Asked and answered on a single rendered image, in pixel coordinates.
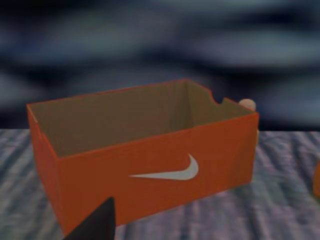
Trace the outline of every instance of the black object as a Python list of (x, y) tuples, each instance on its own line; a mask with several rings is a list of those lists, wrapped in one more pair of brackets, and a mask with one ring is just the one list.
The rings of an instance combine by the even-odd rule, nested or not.
[(114, 240), (115, 233), (115, 201), (110, 197), (63, 240)]

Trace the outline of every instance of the tabletop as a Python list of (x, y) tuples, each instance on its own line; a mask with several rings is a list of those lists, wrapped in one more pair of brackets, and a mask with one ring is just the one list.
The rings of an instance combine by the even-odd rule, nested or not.
[[(265, 131), (253, 180), (119, 226), (116, 240), (320, 240), (312, 177), (320, 132)], [(28, 129), (0, 130), (0, 239), (61, 240)]]

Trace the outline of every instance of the wooden surface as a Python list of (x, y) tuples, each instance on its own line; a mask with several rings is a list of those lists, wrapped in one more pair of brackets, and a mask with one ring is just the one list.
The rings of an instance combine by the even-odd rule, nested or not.
[[(261, 132), (251, 184), (120, 226), (116, 240), (320, 240), (318, 153), (318, 132)], [(0, 240), (62, 238), (29, 130), (0, 130)]]

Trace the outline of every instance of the swoosh logo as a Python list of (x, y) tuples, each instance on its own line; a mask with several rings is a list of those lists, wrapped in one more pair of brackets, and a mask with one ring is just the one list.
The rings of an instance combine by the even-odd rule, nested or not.
[(146, 179), (167, 179), (179, 181), (193, 179), (198, 174), (199, 166), (196, 159), (191, 154), (188, 155), (190, 159), (190, 165), (184, 170), (130, 175), (129, 177)]

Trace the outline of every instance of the wooden table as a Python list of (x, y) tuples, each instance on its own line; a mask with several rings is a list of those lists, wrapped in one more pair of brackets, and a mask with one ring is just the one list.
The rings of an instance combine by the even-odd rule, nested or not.
[[(251, 184), (120, 226), (116, 240), (320, 240), (318, 153), (319, 132), (261, 132)], [(0, 239), (62, 238), (29, 130), (0, 130)]]

